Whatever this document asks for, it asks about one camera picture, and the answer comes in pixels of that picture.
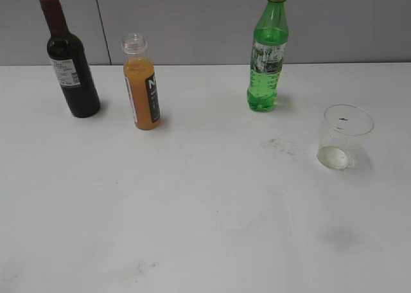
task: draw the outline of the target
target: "cup rim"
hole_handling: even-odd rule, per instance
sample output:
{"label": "cup rim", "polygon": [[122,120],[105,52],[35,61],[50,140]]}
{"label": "cup rim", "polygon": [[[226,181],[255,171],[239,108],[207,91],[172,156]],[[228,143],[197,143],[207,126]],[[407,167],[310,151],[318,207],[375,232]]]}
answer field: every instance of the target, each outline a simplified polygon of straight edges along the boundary
{"label": "cup rim", "polygon": [[[360,109],[360,110],[361,110],[363,113],[365,113],[365,114],[368,116],[368,118],[371,120],[371,127],[370,127],[370,129],[369,129],[368,131],[362,132],[362,133],[360,133],[360,134],[347,134],[347,133],[341,131],[340,129],[338,129],[338,128],[337,128],[334,124],[332,124],[332,122],[330,122],[330,121],[327,119],[327,117],[326,117],[327,111],[328,111],[330,108],[338,107],[338,106],[345,106],[345,107],[352,107],[352,108],[355,108],[355,109]],[[345,136],[350,136],[350,137],[364,136],[364,135],[366,135],[366,134],[369,134],[369,133],[374,129],[374,119],[372,118],[372,116],[371,116],[366,110],[364,110],[363,108],[360,108],[360,107],[358,107],[358,106],[356,106],[356,105],[348,105],[348,104],[346,104],[346,103],[339,103],[338,105],[330,105],[326,110],[324,110],[324,114],[323,114],[323,115],[324,115],[325,121],[327,122],[327,124],[328,124],[333,130],[335,130],[335,131],[337,131],[337,132],[339,132],[339,133],[341,133],[341,134],[343,134],[343,135],[345,135]]]}

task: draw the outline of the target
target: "black label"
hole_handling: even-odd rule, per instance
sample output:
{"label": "black label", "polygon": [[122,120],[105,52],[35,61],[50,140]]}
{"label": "black label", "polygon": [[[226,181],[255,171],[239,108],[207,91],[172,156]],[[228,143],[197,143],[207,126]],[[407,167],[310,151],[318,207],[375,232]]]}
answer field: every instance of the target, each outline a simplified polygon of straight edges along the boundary
{"label": "black label", "polygon": [[152,123],[160,118],[159,97],[157,95],[157,84],[155,83],[155,75],[146,79],[146,88],[148,96],[148,104],[150,106],[150,113],[152,115]]}

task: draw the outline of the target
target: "bottle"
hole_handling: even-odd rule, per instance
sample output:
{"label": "bottle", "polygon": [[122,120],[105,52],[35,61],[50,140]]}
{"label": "bottle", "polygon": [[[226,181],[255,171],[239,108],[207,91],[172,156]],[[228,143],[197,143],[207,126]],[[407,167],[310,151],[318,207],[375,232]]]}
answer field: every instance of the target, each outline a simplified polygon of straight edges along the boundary
{"label": "bottle", "polygon": [[100,109],[90,67],[79,38],[69,32],[59,0],[39,0],[50,29],[47,53],[71,113],[87,118]]}
{"label": "bottle", "polygon": [[271,111],[277,98],[277,83],[283,66],[288,26],[286,0],[267,0],[268,4],[254,29],[247,101],[250,109]]}
{"label": "bottle", "polygon": [[123,37],[122,47],[127,57],[124,76],[134,123],[142,130],[154,129],[160,123],[160,108],[153,63],[146,53],[147,42],[141,34],[128,33]]}

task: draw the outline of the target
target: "bottle label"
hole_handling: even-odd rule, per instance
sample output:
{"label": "bottle label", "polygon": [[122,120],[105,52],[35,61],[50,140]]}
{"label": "bottle label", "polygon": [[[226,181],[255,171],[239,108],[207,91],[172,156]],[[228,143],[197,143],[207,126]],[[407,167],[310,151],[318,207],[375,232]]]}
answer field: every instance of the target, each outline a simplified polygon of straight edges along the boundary
{"label": "bottle label", "polygon": [[131,109],[133,111],[133,117],[134,117],[134,121],[137,123],[137,113],[136,113],[136,107],[134,106],[134,100],[133,100],[133,96],[131,94],[131,88],[130,88],[130,81],[128,81],[128,78],[125,76],[124,77],[126,79],[126,85],[127,85],[127,91],[128,91],[128,99],[130,100],[130,105],[131,105]]}
{"label": "bottle label", "polygon": [[154,123],[160,118],[159,97],[157,95],[157,84],[155,82],[154,74],[150,78],[146,79],[146,88],[152,123]]}
{"label": "bottle label", "polygon": [[287,43],[268,46],[254,41],[251,69],[258,73],[278,73],[283,68],[284,50]]}
{"label": "bottle label", "polygon": [[60,85],[64,87],[81,86],[73,60],[53,60],[51,58],[50,62]]}

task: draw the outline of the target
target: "red bottle cap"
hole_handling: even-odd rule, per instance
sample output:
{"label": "red bottle cap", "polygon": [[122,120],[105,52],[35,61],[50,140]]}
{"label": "red bottle cap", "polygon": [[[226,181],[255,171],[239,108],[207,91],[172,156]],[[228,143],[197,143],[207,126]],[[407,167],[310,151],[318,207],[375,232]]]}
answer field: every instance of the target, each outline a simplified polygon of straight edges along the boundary
{"label": "red bottle cap", "polygon": [[52,35],[68,33],[66,19],[59,0],[39,0]]}

